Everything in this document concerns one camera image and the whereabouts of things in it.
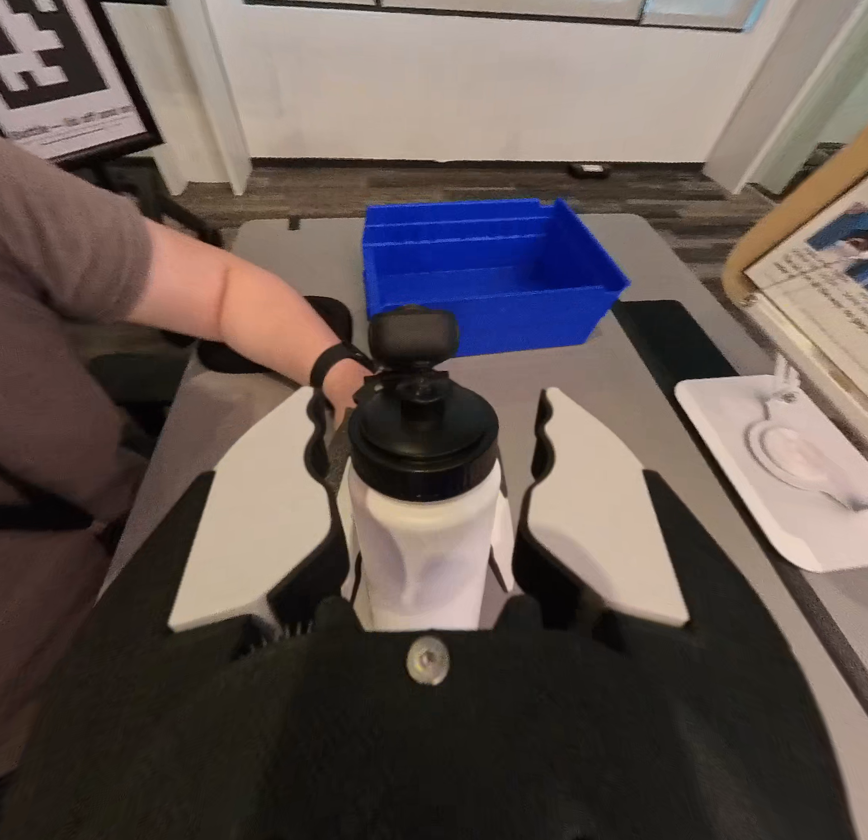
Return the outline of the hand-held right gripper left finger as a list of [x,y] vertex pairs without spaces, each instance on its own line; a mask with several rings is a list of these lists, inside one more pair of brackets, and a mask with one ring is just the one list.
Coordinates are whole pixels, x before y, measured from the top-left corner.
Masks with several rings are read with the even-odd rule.
[[350,574],[336,493],[326,485],[325,406],[301,388],[237,440],[213,470],[168,627],[249,617],[298,633]]

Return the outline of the white plastic bottle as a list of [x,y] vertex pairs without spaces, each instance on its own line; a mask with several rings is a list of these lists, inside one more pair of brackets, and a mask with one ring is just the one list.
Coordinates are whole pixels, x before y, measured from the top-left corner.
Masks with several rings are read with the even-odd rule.
[[352,465],[345,480],[353,539],[374,632],[480,628],[495,536],[504,534],[498,459],[472,490],[447,500],[394,499],[365,484]]

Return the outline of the printed instruction sheet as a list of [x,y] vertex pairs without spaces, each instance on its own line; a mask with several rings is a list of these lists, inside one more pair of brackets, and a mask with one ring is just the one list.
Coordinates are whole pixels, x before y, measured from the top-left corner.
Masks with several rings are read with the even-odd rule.
[[745,269],[747,279],[867,393],[867,181]]

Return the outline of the dark chair seat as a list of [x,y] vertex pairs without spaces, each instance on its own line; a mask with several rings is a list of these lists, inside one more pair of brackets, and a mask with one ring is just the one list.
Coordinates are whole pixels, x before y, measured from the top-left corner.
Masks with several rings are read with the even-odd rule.
[[118,405],[168,406],[188,365],[185,356],[162,353],[113,353],[93,357],[88,371]]

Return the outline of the black rectangular pad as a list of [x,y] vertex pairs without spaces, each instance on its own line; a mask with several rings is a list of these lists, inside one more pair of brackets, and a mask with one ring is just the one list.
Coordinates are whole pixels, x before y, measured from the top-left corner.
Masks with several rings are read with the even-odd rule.
[[679,302],[618,301],[613,316],[652,375],[667,390],[678,383],[731,378],[737,370]]

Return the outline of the black sign easel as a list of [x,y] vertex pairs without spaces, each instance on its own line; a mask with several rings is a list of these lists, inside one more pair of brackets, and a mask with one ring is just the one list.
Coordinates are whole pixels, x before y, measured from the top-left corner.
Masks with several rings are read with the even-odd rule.
[[169,222],[201,242],[224,248],[220,231],[181,205],[168,192],[157,163],[147,156],[124,156],[113,160],[85,160],[61,164],[60,168],[103,188],[130,199],[138,211],[158,224]]

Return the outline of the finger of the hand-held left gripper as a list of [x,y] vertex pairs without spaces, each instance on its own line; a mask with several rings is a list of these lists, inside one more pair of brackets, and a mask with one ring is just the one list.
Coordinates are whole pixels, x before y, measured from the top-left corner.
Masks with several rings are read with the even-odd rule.
[[491,534],[489,569],[504,593],[515,590],[513,556],[515,531],[505,486],[501,484],[495,502],[495,520]]
[[369,607],[370,597],[363,573],[363,563],[359,538],[355,528],[348,477],[342,478],[337,502],[349,561],[348,574],[341,586],[340,594],[353,607]]

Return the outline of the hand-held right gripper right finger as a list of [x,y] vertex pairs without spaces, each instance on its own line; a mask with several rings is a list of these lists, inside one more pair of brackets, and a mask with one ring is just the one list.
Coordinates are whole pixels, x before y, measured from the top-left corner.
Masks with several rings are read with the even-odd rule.
[[686,626],[688,605],[638,457],[556,387],[540,393],[535,443],[513,555],[521,590],[555,626],[585,589],[609,610]]

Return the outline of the black bottle lid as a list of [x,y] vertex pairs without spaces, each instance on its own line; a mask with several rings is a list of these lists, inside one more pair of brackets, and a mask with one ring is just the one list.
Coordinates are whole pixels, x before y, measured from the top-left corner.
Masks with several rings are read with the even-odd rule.
[[366,487],[409,502],[464,495],[492,472],[499,422],[445,371],[383,371],[354,396],[350,460]]

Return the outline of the black wristband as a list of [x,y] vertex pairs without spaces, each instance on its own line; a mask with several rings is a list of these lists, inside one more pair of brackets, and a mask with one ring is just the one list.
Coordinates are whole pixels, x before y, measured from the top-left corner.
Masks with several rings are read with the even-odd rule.
[[331,370],[345,360],[353,361],[369,373],[373,373],[375,370],[375,364],[371,357],[365,355],[354,344],[341,341],[325,349],[315,361],[309,376],[309,386],[315,390],[322,390],[325,379]]

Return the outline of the person's left hand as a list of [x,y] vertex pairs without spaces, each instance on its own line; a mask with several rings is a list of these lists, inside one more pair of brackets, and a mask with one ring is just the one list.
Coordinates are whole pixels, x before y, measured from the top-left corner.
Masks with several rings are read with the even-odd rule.
[[328,370],[322,384],[322,391],[331,404],[335,429],[355,408],[354,396],[372,374],[370,369],[352,358],[345,358]]

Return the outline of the blue plastic bin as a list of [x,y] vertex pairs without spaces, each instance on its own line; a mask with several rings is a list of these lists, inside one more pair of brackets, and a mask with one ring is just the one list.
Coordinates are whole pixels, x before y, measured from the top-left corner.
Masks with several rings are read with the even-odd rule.
[[459,357],[584,344],[631,284],[561,199],[371,205],[361,245],[369,319],[448,311]]

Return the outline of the framed marker sign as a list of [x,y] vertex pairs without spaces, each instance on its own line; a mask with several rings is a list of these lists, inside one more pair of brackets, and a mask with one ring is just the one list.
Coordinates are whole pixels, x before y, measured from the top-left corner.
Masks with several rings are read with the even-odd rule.
[[99,0],[1,0],[1,129],[70,168],[163,142]]

